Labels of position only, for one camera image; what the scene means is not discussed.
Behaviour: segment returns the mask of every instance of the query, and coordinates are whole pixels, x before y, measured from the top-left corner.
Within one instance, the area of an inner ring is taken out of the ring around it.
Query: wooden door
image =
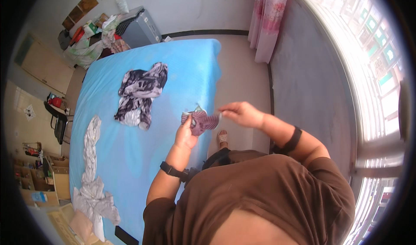
[[[38,41],[30,46],[22,68],[55,90],[67,93],[73,70]]]
[[[44,71],[48,60],[47,50],[39,42],[34,41],[23,60],[22,68],[44,82],[46,77]]]

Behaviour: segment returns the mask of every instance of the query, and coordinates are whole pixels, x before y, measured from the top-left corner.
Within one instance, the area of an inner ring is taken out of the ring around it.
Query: black and white patterned clothing
[[[130,70],[119,89],[119,110],[114,119],[128,126],[148,130],[152,117],[152,102],[163,90],[168,79],[168,65],[158,62],[149,71]]]

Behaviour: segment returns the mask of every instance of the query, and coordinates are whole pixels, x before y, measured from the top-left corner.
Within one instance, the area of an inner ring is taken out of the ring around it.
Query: hand
[[[250,103],[233,102],[218,109],[223,116],[247,128],[261,128],[265,113],[259,111]]]
[[[192,121],[192,116],[189,115],[188,119],[183,125],[180,125],[178,131],[176,132],[175,143],[174,145],[183,149],[192,149],[195,147],[196,142],[198,141],[198,136],[192,135],[190,131],[190,123]]]

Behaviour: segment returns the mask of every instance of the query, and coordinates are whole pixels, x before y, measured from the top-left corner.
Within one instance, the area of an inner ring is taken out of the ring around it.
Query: bed
[[[119,226],[136,238],[143,237],[143,210],[150,184],[174,143],[183,111],[197,104],[214,112],[216,81],[221,76],[217,55],[221,45],[214,39],[180,40],[135,48],[93,62],[86,73],[76,104],[70,145],[70,191],[81,187],[84,135],[92,117],[101,119],[101,135],[96,144],[96,176],[104,182],[104,192],[114,196]],[[149,70],[156,62],[168,64],[168,80],[155,98],[148,131],[128,127],[114,120],[124,74],[130,69]],[[204,133],[192,150],[189,167],[201,168],[207,157],[211,133]],[[181,186],[176,199],[183,191]],[[115,245],[124,243],[115,235],[115,226],[103,218],[104,235]]]

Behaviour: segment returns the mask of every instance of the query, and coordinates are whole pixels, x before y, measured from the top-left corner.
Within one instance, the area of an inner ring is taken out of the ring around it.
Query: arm
[[[176,132],[175,143],[166,157],[166,163],[173,166],[176,170],[183,171],[188,162],[191,149],[196,145],[198,137],[193,136],[190,132],[190,123],[192,117],[189,116],[187,121],[181,125]],[[147,194],[146,206],[153,200],[161,197],[175,199],[179,190],[180,180],[178,177],[168,175],[161,169],[157,173],[150,185]]]
[[[221,108],[223,116],[244,127],[257,128],[267,134],[280,148],[290,140],[294,126],[274,117],[260,112],[247,102],[229,103]],[[296,161],[307,167],[310,162],[319,157],[330,155],[319,140],[309,133],[302,131],[296,148],[289,153]]]

